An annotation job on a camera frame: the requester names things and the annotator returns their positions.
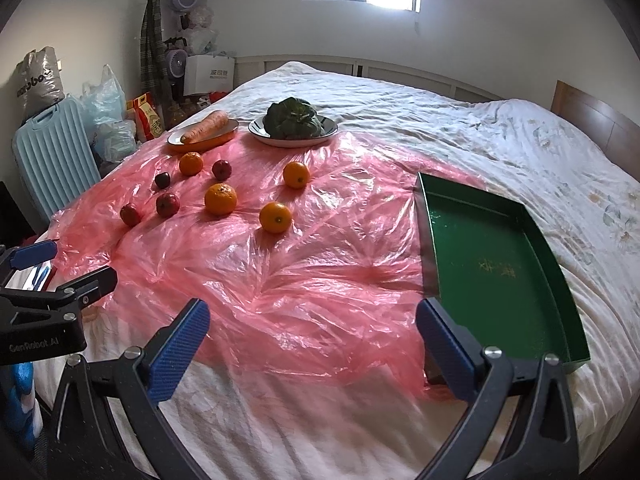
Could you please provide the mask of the green leafy vegetable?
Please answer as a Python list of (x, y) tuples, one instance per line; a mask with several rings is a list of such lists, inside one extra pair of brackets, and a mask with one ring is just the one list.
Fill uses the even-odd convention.
[(262, 124), (273, 139), (305, 140), (322, 135), (316, 110), (307, 101), (292, 96), (272, 103)]

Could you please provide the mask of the light blue suitcase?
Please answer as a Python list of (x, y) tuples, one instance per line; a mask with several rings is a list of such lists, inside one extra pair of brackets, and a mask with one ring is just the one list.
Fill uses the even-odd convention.
[(44, 221), (101, 180), (81, 104), (72, 96), (29, 118), (14, 134), (12, 151)]

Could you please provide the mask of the carrot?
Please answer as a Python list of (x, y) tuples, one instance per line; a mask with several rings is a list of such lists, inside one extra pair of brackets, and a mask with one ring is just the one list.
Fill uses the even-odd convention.
[(223, 110), (215, 110), (203, 120), (194, 124), (186, 133), (183, 133), (180, 141), (182, 144), (201, 142), (226, 128), (228, 123), (228, 114)]

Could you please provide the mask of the pink plastic sheet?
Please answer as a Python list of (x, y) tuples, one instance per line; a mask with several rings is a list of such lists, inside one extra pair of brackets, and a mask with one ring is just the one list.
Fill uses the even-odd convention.
[[(343, 132), (310, 150), (278, 150), (240, 133), (205, 154), (225, 159), (238, 203), (224, 217), (204, 206), (208, 170), (186, 178), (164, 140), (93, 185), (51, 220), (59, 280), (112, 266), (118, 283), (96, 312), (141, 333), (167, 324), (192, 298), (212, 322), (198, 352), (248, 382), (273, 374), (294, 382), (349, 384), (381, 373), (409, 396), (426, 396), (423, 342), (414, 311), (424, 292), (416, 202), (418, 174), (481, 186), (473, 170), (363, 132)], [(304, 188), (282, 171), (302, 162)], [(169, 172), (171, 185), (154, 178)], [(160, 218), (155, 203), (174, 193), (179, 211)], [(265, 204), (285, 204), (282, 234), (260, 226)], [(126, 203), (142, 213), (128, 228)]]

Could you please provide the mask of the orange yellow rice bag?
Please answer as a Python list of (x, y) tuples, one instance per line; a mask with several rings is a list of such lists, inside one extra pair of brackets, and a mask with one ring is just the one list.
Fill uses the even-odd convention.
[(127, 117), (136, 124), (136, 138), (139, 142), (154, 140), (164, 132), (160, 114), (157, 113), (150, 92), (127, 101), (126, 109)]

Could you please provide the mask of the white grey plastic bag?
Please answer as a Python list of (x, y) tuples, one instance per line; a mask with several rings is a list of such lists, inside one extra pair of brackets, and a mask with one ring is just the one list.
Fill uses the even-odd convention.
[(122, 162), (137, 151), (136, 124), (126, 119), (98, 125), (92, 147), (104, 162)]

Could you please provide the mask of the white floral bed sheet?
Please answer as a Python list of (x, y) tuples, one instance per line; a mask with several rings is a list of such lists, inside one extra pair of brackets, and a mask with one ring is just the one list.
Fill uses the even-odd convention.
[[(586, 332), (590, 359), (570, 375), (570, 388), (580, 463), (590, 466), (630, 421), (639, 397), (638, 182), (585, 133), (522, 100), (468, 104), (291, 62), (242, 84), (218, 106), (247, 121), (289, 96), (336, 120), (338, 134), (363, 132), (456, 162), (482, 178), (478, 188), (526, 206)], [(96, 306), (85, 317), (89, 360), (114, 358), (152, 335)], [(273, 374), (241, 382), (228, 365), (196, 357), (163, 410), (216, 478), (411, 479), (463, 412), (444, 388), (427, 387), (426, 396), (409, 396), (381, 373), (349, 384)]]

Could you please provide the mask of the white round plate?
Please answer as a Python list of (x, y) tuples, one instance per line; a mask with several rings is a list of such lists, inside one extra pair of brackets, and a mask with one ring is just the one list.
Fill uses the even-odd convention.
[(337, 123), (329, 117), (317, 115), (301, 125), (287, 120), (282, 127), (268, 131), (264, 126), (265, 117), (254, 119), (248, 125), (248, 132), (263, 144), (273, 148), (310, 148), (331, 140), (337, 135)]

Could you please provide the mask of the white cardboard box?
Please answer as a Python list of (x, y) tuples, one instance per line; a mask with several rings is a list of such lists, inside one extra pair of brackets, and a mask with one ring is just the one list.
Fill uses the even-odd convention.
[(191, 55), (186, 58), (184, 94), (200, 96), (233, 89), (235, 59), (222, 55)]

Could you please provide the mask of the dark plum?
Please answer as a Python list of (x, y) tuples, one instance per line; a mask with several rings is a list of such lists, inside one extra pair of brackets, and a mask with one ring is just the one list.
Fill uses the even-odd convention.
[(171, 175), (169, 172), (161, 172), (154, 178), (154, 185), (158, 190), (166, 190), (171, 185)]

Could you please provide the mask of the translucent blue plastic bag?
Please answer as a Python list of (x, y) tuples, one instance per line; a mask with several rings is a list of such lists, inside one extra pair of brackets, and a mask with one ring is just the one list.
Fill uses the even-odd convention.
[(94, 128), (124, 119), (125, 93), (111, 66), (103, 65), (101, 81), (98, 84), (89, 81), (82, 84), (80, 102), (87, 122)]

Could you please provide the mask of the small far right orange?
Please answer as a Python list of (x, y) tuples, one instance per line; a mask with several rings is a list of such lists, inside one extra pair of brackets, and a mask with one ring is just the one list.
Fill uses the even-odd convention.
[(302, 162), (288, 162), (282, 171), (284, 184), (289, 188), (304, 188), (311, 178), (308, 167)]

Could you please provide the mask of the small red apple far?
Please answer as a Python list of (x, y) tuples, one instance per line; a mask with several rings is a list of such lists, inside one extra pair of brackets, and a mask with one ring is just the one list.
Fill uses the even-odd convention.
[(217, 182), (227, 181), (232, 175), (232, 166), (228, 160), (218, 159), (212, 166), (212, 174)]

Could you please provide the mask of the orange oval plate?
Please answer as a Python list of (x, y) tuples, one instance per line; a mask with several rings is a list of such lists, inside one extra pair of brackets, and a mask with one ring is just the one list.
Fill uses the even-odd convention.
[(171, 153), (186, 154), (189, 152), (206, 152), (233, 139), (238, 132), (239, 122), (230, 119), (228, 124), (210, 136), (206, 136), (198, 142), (183, 143), (182, 137), (190, 130), (190, 127), (177, 129), (168, 134), (166, 146)]

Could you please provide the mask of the green rectangular tray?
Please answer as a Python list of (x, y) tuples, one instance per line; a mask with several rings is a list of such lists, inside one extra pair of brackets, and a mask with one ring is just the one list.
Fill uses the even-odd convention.
[(551, 352), (569, 373), (589, 361), (573, 295), (523, 204), (430, 174), (414, 197), (425, 296), (512, 358)]

